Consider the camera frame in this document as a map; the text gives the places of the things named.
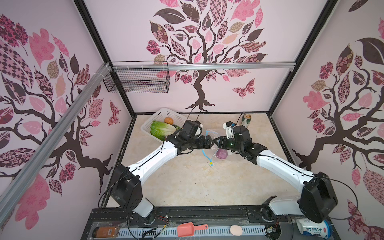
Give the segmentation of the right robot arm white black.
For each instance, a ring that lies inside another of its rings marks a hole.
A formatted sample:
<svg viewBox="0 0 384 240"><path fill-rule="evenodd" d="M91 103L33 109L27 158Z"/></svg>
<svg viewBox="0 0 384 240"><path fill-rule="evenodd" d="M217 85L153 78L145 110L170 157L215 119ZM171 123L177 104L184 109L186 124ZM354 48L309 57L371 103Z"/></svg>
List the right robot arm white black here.
<svg viewBox="0 0 384 240"><path fill-rule="evenodd" d="M331 179L326 174L314 174L283 160L267 147L253 142L246 127L228 127L226 135L215 138L214 143L219 149L239 154L254 165L269 170L298 191L295 196L269 197L262 206L265 220L274 216L298 215L321 223L338 205Z"/></svg>

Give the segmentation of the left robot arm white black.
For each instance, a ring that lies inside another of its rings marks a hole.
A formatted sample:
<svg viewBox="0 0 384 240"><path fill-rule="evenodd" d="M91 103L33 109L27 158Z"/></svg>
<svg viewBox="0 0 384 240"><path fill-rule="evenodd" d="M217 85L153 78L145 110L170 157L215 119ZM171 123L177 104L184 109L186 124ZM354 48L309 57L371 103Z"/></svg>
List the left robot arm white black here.
<svg viewBox="0 0 384 240"><path fill-rule="evenodd" d="M128 167L119 165L113 173L110 196L127 213L136 213L142 218L152 218L155 206L143 194L143 184L161 166L179 155L194 150L211 149L214 141L202 135L201 123L185 121L184 125L165 140L152 153Z"/></svg>

